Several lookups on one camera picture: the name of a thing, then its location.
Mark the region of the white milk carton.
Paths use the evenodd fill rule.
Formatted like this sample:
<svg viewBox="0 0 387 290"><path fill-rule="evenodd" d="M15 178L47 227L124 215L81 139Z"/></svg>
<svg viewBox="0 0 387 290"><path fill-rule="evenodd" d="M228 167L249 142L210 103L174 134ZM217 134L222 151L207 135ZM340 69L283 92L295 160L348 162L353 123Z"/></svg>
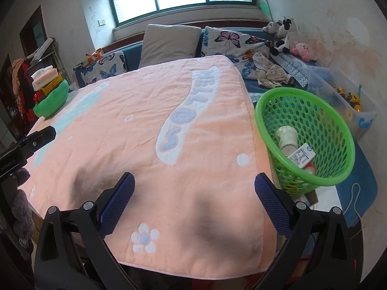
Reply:
<svg viewBox="0 0 387 290"><path fill-rule="evenodd" d="M304 143L287 158L298 168L303 169L314 159L315 155L314 150L307 143Z"/></svg>

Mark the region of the cream paper cup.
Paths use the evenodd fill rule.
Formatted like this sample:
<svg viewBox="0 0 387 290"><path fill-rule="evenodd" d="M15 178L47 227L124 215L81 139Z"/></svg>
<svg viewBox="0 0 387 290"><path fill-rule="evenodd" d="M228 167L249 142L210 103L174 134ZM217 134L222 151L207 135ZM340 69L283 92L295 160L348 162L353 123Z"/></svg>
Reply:
<svg viewBox="0 0 387 290"><path fill-rule="evenodd" d="M298 148L298 133L292 126L281 126L275 132L280 151L289 156Z"/></svg>

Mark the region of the grey knitted sleeve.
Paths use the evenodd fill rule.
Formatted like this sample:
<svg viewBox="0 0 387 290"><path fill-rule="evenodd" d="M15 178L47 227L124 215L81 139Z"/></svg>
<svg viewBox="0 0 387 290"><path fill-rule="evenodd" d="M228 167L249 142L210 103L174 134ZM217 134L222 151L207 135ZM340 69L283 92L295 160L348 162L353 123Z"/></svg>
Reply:
<svg viewBox="0 0 387 290"><path fill-rule="evenodd" d="M35 225L32 220L26 193L19 189L19 186L23 185L30 178L30 173L25 168L20 168L12 177L16 181L15 193L11 203L11 211L15 218L13 230L21 246L27 249L35 231Z"/></svg>

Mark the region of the stacked boxes pile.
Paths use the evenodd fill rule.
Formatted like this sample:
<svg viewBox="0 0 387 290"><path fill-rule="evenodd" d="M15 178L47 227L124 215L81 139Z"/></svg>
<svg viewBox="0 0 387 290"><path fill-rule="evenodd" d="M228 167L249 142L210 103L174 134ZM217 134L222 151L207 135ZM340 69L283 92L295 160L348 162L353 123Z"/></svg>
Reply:
<svg viewBox="0 0 387 290"><path fill-rule="evenodd" d="M33 79L32 86L34 92L41 91L45 96L51 93L64 80L62 74L52 65L39 69L31 77Z"/></svg>

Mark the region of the green plastic basket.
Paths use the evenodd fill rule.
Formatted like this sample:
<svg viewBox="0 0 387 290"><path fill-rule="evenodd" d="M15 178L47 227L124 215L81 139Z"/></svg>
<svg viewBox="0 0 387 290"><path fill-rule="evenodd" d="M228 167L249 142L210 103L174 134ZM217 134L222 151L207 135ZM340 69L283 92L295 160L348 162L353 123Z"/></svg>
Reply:
<svg viewBox="0 0 387 290"><path fill-rule="evenodd" d="M255 118L279 184L291 197L338 185L351 174L356 159L352 134L338 112L318 96L295 88L271 89L256 103ZM275 133L282 126L294 128L298 145L306 143L315 152L315 174L297 167L281 152Z"/></svg>

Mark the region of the orange fox plush toy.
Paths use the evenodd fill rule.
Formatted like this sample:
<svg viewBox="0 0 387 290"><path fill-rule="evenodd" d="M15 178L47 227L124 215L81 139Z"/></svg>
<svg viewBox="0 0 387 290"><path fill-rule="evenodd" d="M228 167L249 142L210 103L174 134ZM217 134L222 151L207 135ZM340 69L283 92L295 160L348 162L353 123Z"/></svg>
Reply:
<svg viewBox="0 0 387 290"><path fill-rule="evenodd" d="M88 67L94 62L101 60L103 57L103 50L101 48L96 49L92 54L86 54L86 60L84 61L84 67Z"/></svg>

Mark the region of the butterfly pillow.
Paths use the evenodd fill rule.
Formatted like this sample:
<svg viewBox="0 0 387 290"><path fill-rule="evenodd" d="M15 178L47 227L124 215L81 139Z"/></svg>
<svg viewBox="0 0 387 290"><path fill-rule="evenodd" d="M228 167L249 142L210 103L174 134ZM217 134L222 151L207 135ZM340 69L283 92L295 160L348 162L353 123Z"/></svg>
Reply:
<svg viewBox="0 0 387 290"><path fill-rule="evenodd" d="M106 54L101 60L93 62L87 67L80 67L75 71L80 88L127 72L125 55L122 51Z"/></svg>
<svg viewBox="0 0 387 290"><path fill-rule="evenodd" d="M244 79L255 79L257 67L253 56L270 56L270 42L266 39L226 29L206 26L201 46L202 56L223 55L238 69Z"/></svg>

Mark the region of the clear plastic storage bin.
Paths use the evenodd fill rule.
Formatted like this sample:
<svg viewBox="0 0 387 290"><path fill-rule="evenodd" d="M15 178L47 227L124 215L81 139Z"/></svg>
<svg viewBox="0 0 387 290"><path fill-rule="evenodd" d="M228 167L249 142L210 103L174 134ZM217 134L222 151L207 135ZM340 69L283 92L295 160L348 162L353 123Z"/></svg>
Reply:
<svg viewBox="0 0 387 290"><path fill-rule="evenodd" d="M378 111L372 100L363 92L360 85L354 83L340 71L326 67L310 66L308 91L330 104L347 123L355 140L359 140L371 127ZM344 87L346 92L358 94L362 112L354 110L335 90Z"/></svg>

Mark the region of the yellow toy truck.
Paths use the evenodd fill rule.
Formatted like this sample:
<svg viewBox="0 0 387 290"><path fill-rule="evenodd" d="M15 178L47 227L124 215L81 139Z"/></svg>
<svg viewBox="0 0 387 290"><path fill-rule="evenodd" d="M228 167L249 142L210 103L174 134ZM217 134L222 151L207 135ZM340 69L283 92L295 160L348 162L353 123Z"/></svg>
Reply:
<svg viewBox="0 0 387 290"><path fill-rule="evenodd" d="M357 112L362 112L362 107L361 107L361 99L358 94L354 93L347 93L346 89L344 87L335 87L336 92L344 98L349 105L356 110Z"/></svg>

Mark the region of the grey pillow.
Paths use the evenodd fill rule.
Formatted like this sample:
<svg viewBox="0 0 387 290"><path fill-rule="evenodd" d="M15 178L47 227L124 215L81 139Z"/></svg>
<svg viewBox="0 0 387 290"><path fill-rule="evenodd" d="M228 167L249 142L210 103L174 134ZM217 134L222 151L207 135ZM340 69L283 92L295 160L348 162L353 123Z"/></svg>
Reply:
<svg viewBox="0 0 387 290"><path fill-rule="evenodd" d="M202 29L195 26L149 24L145 30L139 68L195 58Z"/></svg>

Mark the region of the beige patterned clothing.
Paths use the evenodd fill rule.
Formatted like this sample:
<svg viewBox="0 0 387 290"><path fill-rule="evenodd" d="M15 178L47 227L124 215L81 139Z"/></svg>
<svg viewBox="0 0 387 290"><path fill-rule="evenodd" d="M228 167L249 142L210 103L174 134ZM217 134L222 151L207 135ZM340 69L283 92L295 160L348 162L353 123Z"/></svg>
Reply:
<svg viewBox="0 0 387 290"><path fill-rule="evenodd" d="M282 67L272 63L265 55L256 53L253 56L253 63L256 68L256 78L258 85L266 88L277 88L283 85L292 85L293 77Z"/></svg>

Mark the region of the grey patterned cloth strip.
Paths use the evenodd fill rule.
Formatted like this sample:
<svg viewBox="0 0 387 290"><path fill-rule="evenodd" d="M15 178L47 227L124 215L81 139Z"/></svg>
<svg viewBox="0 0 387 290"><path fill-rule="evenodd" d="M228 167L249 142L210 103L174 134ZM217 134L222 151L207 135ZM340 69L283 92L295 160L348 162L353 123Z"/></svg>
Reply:
<svg viewBox="0 0 387 290"><path fill-rule="evenodd" d="M315 64L308 64L301 59L291 55L279 53L274 56L271 55L272 61L282 67L297 84L297 87L306 89L309 80L309 66L315 66Z"/></svg>

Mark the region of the pink plush toy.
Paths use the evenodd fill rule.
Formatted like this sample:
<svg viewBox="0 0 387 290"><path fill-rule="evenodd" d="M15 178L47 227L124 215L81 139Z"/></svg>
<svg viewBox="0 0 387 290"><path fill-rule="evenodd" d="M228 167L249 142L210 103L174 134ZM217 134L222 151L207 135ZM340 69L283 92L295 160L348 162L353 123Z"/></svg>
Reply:
<svg viewBox="0 0 387 290"><path fill-rule="evenodd" d="M294 46L291 49L291 54L298 56L304 62L316 62L318 57L314 54L313 50L306 43L300 43L294 41Z"/></svg>

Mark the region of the right butterfly pillow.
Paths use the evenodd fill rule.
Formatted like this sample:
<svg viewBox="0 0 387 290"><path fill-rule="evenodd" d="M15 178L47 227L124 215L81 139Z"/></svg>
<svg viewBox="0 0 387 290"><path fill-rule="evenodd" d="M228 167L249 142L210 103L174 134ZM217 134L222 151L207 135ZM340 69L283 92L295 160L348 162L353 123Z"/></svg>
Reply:
<svg viewBox="0 0 387 290"><path fill-rule="evenodd" d="M266 39L226 29L206 26L201 46L202 56L223 55L238 69L244 79L255 79L257 67L253 56L270 56L270 42Z"/></svg>

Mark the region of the cow plush toy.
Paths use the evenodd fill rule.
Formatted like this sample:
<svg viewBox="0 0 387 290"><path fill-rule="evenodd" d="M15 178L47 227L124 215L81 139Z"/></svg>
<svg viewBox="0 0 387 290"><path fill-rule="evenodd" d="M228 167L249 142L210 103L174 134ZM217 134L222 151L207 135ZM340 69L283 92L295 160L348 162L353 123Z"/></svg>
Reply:
<svg viewBox="0 0 387 290"><path fill-rule="evenodd" d="M293 18L284 17L282 21L270 22L262 29L274 37L270 45L273 56L279 53L289 54L295 47L294 42L298 40L298 30Z"/></svg>

